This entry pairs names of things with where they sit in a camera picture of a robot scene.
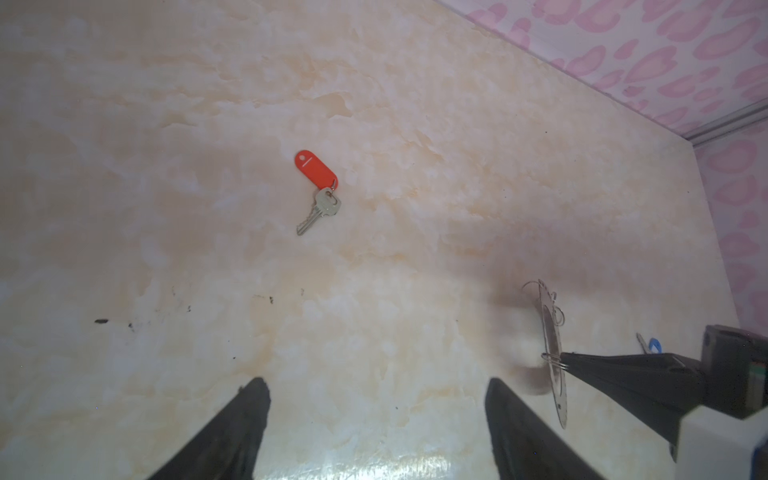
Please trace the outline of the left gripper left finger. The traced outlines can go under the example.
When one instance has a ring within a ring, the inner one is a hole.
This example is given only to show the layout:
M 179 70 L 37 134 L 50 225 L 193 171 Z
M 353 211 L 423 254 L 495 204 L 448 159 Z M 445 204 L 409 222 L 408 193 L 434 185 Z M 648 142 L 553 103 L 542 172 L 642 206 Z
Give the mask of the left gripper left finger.
M 265 380 L 252 379 L 150 479 L 251 479 L 270 404 Z

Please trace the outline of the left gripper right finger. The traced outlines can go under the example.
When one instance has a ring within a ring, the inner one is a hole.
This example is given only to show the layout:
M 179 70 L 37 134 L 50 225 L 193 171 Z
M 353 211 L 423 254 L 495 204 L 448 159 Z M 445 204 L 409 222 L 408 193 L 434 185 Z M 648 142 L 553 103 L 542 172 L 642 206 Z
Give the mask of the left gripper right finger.
M 501 479 L 599 479 L 501 379 L 490 379 L 485 414 Z

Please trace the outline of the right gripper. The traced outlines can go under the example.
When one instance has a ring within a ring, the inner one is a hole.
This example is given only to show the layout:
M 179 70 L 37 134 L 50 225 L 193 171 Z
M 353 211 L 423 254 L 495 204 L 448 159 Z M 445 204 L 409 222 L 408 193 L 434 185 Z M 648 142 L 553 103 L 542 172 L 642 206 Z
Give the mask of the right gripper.
M 671 444 L 678 442 L 683 417 L 703 403 L 737 419 L 767 406 L 767 338 L 733 327 L 706 327 L 703 372 L 698 361 L 669 353 L 563 353 L 559 365 Z

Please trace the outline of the metal perforated ring disc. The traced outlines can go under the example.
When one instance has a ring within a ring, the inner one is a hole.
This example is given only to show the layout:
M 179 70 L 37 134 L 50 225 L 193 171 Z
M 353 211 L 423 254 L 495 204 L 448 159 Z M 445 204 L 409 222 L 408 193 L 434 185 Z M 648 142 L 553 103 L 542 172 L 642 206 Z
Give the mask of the metal perforated ring disc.
M 544 337 L 542 358 L 548 365 L 551 391 L 555 410 L 562 429 L 567 427 L 568 402 L 565 369 L 561 362 L 562 341 L 560 328 L 565 324 L 565 315 L 557 305 L 557 294 L 542 280 L 530 280 L 521 289 L 532 294 L 534 305 L 539 314 Z

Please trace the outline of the key with blue tag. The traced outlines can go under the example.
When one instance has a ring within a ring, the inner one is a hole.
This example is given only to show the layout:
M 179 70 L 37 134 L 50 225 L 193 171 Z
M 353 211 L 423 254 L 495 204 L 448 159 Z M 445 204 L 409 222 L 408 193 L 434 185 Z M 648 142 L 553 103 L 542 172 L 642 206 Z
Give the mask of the key with blue tag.
M 636 334 L 636 339 L 640 344 L 642 352 L 644 354 L 661 354 L 662 346 L 658 339 L 650 338 L 646 340 L 640 333 Z

